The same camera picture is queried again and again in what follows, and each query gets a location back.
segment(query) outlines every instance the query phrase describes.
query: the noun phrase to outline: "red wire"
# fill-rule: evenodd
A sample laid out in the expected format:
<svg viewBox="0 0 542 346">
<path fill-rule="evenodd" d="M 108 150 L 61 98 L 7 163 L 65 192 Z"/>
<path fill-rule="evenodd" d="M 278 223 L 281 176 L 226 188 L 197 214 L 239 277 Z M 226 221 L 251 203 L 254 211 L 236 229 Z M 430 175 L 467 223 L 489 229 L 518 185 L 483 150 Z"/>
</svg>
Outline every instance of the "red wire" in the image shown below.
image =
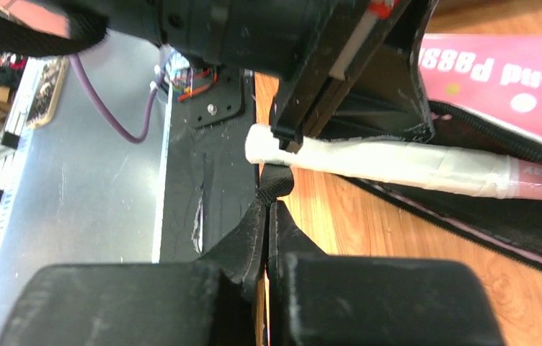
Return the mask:
<svg viewBox="0 0 542 346">
<path fill-rule="evenodd" d="M 201 72 L 200 74 L 195 74 L 195 76 L 193 78 L 203 78 L 203 77 L 207 77 L 211 72 L 211 69 L 208 68 L 207 70 Z M 175 81 L 181 81 L 181 80 L 184 80 L 188 78 L 188 76 L 184 76 L 184 77 L 176 77 L 174 78 Z"/>
<path fill-rule="evenodd" d="M 194 97 L 194 96 L 197 96 L 199 94 L 201 94 L 202 92 L 204 92 L 205 90 L 209 89 L 211 86 L 213 86 L 216 82 L 218 81 L 218 74 L 216 72 L 214 72 L 214 78 L 212 80 L 211 83 L 209 84 L 206 84 L 204 86 L 200 86 L 198 87 L 197 89 L 195 90 L 192 90 L 191 92 L 189 92 L 188 94 L 183 94 L 183 95 L 180 95 L 178 96 L 177 100 L 178 101 L 184 101 L 185 99 L 189 99 L 191 97 Z"/>
</svg>

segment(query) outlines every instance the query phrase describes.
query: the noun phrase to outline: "black nylon webbing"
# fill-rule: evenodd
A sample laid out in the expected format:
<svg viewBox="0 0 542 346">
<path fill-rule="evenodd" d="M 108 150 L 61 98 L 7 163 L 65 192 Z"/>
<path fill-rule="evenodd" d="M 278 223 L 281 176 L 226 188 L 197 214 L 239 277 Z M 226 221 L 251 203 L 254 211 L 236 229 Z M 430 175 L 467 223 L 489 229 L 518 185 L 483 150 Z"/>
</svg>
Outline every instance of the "black nylon webbing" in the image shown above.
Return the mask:
<svg viewBox="0 0 542 346">
<path fill-rule="evenodd" d="M 256 198 L 263 205 L 271 205 L 278 197 L 289 195 L 294 188 L 294 176 L 290 167 L 265 164 L 260 175 Z"/>
<path fill-rule="evenodd" d="M 101 42 L 107 18 L 82 9 L 66 9 L 70 38 L 40 32 L 0 17 L 0 51 L 42 58 L 80 53 Z"/>
</svg>

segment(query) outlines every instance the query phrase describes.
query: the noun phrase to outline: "wire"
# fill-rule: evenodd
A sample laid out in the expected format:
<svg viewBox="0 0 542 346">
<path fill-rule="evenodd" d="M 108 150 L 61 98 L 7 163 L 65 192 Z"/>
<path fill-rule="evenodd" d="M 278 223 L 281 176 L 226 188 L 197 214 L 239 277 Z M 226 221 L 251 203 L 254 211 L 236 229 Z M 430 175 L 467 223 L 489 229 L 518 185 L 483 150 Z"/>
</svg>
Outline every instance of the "wire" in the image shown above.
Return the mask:
<svg viewBox="0 0 542 346">
<path fill-rule="evenodd" d="M 167 57 L 165 57 L 165 55 L 163 54 L 163 48 L 159 49 L 159 52 L 161 54 L 161 59 L 160 59 L 161 61 L 159 62 L 159 72 L 165 71 L 165 73 L 164 73 L 163 79 L 161 80 L 161 83 L 156 83 L 156 88 L 163 91 L 163 93 L 161 92 L 156 93 L 156 99 L 163 105 L 167 105 L 169 103 L 169 96 L 170 96 L 169 84 L 173 85 L 173 83 L 171 81 L 171 78 L 169 78 L 169 84 L 168 84 L 165 81 L 165 76 L 167 75 L 167 71 L 169 71 L 169 73 L 172 72 L 172 69 L 173 69 L 172 61 L 174 60 L 174 57 L 176 56 L 176 54 L 178 54 L 178 52 L 177 50 L 172 49 L 171 53 Z"/>
<path fill-rule="evenodd" d="M 211 73 L 211 68 L 208 68 L 207 70 L 203 71 L 203 72 L 200 72 L 198 74 L 195 74 L 195 78 L 204 78 L 204 77 L 207 77 L 209 76 L 209 74 Z M 188 76 L 183 76 L 183 77 L 175 77 L 174 81 L 183 81 L 183 80 L 186 80 L 188 78 Z"/>
<path fill-rule="evenodd" d="M 177 100 L 182 102 L 184 101 L 185 99 L 190 99 L 190 98 L 193 98 L 199 94 L 202 94 L 203 92 L 206 92 L 209 88 L 211 88 L 217 81 L 218 81 L 218 73 L 216 72 L 216 70 L 214 70 L 214 77 L 213 77 L 213 80 L 211 83 L 209 84 L 206 84 L 204 86 L 200 86 L 198 87 L 197 89 L 194 89 L 186 94 L 183 94 L 183 95 L 180 95 L 178 96 Z"/>
<path fill-rule="evenodd" d="M 82 61 L 80 60 L 80 57 L 77 54 L 73 54 L 69 56 L 69 60 L 71 62 L 71 65 L 74 68 L 74 72 L 76 73 L 76 76 L 78 77 L 78 80 L 80 81 L 80 84 L 82 84 L 82 88 L 86 92 L 86 94 L 89 96 L 91 102 L 93 102 L 93 105 L 95 108 L 97 108 L 97 111 L 101 113 L 101 115 L 107 120 L 110 125 L 120 134 L 124 139 L 127 141 L 139 144 L 143 142 L 144 139 L 146 139 L 146 136 L 148 135 L 148 129 L 150 128 L 150 114 L 152 113 L 152 106 L 154 104 L 154 99 L 156 99 L 156 93 L 157 88 L 153 88 L 150 91 L 150 95 L 148 96 L 148 101 L 146 103 L 146 108 L 144 110 L 143 114 L 143 129 L 139 136 L 135 137 L 134 135 L 130 134 L 112 115 L 110 110 L 107 109 L 99 95 L 95 92 L 95 89 L 93 85 L 91 84 L 91 81 L 89 80 L 89 77 L 86 75 L 86 71 L 84 70 L 84 67 L 82 66 Z M 165 77 L 165 70 L 164 68 L 161 69 L 159 72 L 159 75 L 156 77 L 156 85 L 160 85 L 162 83 L 163 78 Z"/>
</svg>

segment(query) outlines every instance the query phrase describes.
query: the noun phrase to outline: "wooden table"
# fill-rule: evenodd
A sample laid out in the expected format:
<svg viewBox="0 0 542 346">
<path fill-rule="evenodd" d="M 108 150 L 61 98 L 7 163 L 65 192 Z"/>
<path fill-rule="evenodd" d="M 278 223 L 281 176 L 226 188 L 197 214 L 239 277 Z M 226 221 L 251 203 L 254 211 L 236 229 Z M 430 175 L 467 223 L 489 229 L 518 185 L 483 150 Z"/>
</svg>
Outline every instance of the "wooden table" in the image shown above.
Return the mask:
<svg viewBox="0 0 542 346">
<path fill-rule="evenodd" d="M 436 14 L 428 32 L 542 34 L 542 0 L 495 0 Z M 260 122 L 277 81 L 257 76 Z M 332 254 L 429 257 L 469 265 L 484 284 L 508 345 L 542 346 L 542 273 L 486 250 L 330 174 L 294 169 L 285 201 L 296 223 Z"/>
</svg>

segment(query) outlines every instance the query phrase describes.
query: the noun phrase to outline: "white foam padding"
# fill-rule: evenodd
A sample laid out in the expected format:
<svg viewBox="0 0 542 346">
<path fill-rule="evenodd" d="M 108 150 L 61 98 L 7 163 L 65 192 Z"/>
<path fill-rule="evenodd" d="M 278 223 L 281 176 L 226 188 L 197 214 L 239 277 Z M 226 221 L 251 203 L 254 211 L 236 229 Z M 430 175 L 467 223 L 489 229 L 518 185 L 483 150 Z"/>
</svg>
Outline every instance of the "white foam padding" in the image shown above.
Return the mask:
<svg viewBox="0 0 542 346">
<path fill-rule="evenodd" d="M 246 139 L 252 164 L 290 167 L 474 197 L 512 198 L 517 160 L 464 148 L 400 141 L 304 138 L 297 154 L 279 149 L 267 125 L 255 124 Z"/>
</svg>

